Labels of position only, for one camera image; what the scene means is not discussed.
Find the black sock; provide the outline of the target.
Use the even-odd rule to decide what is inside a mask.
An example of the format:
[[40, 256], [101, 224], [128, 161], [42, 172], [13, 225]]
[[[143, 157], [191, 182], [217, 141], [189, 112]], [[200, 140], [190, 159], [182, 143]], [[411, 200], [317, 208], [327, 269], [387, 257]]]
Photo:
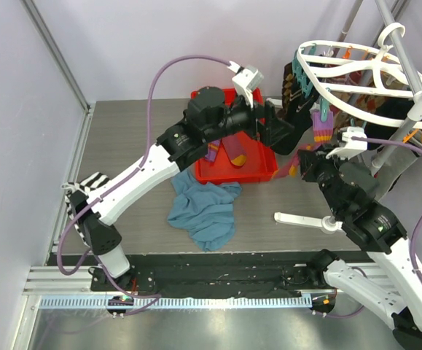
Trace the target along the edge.
[[310, 107], [308, 105], [303, 108], [296, 107], [288, 112], [281, 109], [276, 116], [291, 124], [294, 130], [270, 148], [278, 155], [289, 155], [297, 147], [306, 130], [312, 126]]

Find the purple striped sock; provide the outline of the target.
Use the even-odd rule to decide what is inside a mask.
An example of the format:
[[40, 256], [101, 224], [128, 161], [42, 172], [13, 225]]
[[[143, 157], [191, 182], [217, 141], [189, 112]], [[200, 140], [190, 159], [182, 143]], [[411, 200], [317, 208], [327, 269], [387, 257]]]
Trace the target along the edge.
[[330, 142], [334, 130], [334, 117], [332, 111], [328, 111], [326, 119], [322, 120], [321, 112], [315, 109], [310, 113], [310, 120], [313, 131], [313, 143], [301, 144], [299, 146], [298, 143], [300, 138], [296, 138], [295, 132], [293, 132], [291, 135], [285, 137], [285, 141], [281, 140], [274, 147], [271, 147], [275, 153], [280, 155], [289, 155], [294, 152], [288, 163], [273, 172], [272, 179], [284, 178], [286, 176], [295, 177], [300, 166], [298, 151], [314, 151], [322, 144]]
[[222, 139], [222, 143], [230, 163], [238, 168], [244, 166], [247, 161], [247, 154], [238, 136], [226, 136]]

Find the brown yellow argyle sock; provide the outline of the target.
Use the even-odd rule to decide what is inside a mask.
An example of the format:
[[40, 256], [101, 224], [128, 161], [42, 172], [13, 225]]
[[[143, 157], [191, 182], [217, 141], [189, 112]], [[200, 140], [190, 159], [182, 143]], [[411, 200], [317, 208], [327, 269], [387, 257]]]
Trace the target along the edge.
[[282, 110], [281, 118], [288, 120], [290, 116], [295, 114], [303, 102], [303, 94], [301, 87], [297, 82], [297, 78], [292, 69], [292, 63], [288, 63], [284, 67], [284, 78], [282, 82]]

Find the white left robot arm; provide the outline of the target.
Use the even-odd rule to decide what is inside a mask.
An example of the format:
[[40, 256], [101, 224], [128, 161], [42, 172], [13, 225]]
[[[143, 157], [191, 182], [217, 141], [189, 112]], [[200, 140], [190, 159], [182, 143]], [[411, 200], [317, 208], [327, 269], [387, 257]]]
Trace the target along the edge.
[[118, 291], [132, 284], [131, 266], [114, 223], [140, 197], [204, 158], [213, 141], [244, 132], [269, 147], [293, 129], [277, 118], [270, 102], [249, 106], [243, 96], [236, 96], [226, 104], [222, 89], [204, 87], [189, 100], [182, 119], [133, 165], [91, 192], [71, 190], [68, 203], [74, 222], [106, 269], [108, 283]]

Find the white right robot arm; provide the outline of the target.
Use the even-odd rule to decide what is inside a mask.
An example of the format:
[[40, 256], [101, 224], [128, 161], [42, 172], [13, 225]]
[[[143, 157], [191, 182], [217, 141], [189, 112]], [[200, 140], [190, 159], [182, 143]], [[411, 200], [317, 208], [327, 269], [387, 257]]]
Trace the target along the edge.
[[315, 182], [346, 237], [380, 266], [389, 292], [323, 249], [306, 270], [310, 285], [338, 288], [380, 318], [403, 349], [422, 349], [422, 283], [413, 266], [407, 232], [396, 215], [375, 200], [378, 181], [366, 166], [331, 157], [332, 148], [300, 150], [300, 173]]

